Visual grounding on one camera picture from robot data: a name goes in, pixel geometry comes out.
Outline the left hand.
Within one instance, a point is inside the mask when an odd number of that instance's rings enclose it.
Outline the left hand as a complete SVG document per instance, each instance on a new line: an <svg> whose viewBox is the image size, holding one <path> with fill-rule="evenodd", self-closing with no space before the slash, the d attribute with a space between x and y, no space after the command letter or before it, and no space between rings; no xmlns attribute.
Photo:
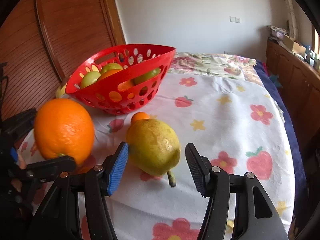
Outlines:
<svg viewBox="0 0 320 240"><path fill-rule="evenodd" d="M22 155L21 155L21 152L20 151L17 151L17 156L18 156L18 166L21 168L21 169L25 169L26 168L26 162L25 160L23 159ZM19 179L12 179L11 180L11 184L12 186L17 190L17 192L21 192L21 189L22 189L22 182L19 180Z"/></svg>

